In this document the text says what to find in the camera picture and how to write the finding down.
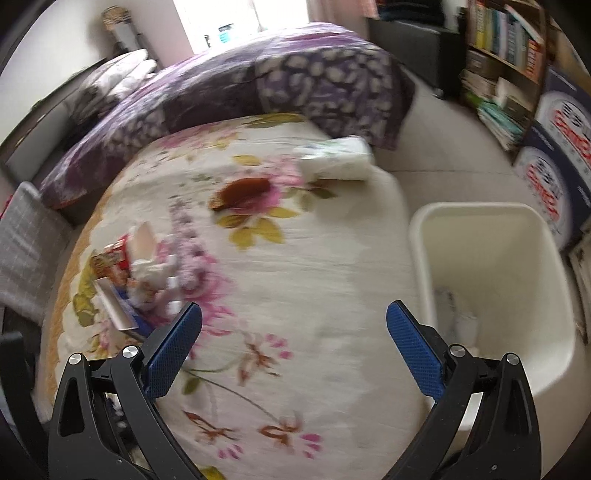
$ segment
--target snack box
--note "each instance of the snack box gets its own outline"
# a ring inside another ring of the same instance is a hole
[[[514,170],[535,194],[558,248],[564,250],[577,242],[591,215],[591,192],[538,122],[527,132]]]
[[[591,189],[591,98],[564,73],[548,69],[535,114]]]

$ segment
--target red lettering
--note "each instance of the red lettering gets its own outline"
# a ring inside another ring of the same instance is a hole
[[[585,137],[581,137],[575,132],[568,122],[564,119],[563,113],[560,110],[554,111],[554,118],[552,123],[560,130],[560,132],[566,137],[571,145],[579,152],[581,157],[591,165],[591,142]]]
[[[534,187],[537,194],[539,195],[542,202],[544,202],[546,211],[550,215],[550,218],[552,218],[552,221],[554,223],[558,222],[560,220],[560,213],[556,209],[556,197],[552,194],[552,192],[549,192],[542,185],[542,182],[540,182],[540,179],[538,178],[538,173],[535,170],[535,166],[531,163],[527,166],[526,176],[529,179],[532,186]]]

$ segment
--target curtain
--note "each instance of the curtain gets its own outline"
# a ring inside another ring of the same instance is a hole
[[[330,22],[366,37],[365,17],[377,18],[375,0],[306,0],[311,22]]]

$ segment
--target headboard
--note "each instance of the headboard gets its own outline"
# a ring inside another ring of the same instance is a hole
[[[61,143],[73,128],[65,100],[106,59],[74,74],[39,100],[0,145],[0,168],[16,187],[22,181],[36,186],[65,153]]]

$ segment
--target blue gripper pad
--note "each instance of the blue gripper pad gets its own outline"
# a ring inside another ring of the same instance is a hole
[[[153,402],[168,393],[201,332],[202,321],[201,309],[194,303],[169,331],[150,363],[146,365],[144,393],[147,399]]]
[[[438,402],[445,392],[443,368],[415,322],[398,303],[393,302],[388,306],[386,326],[392,340],[423,395],[433,397]]]

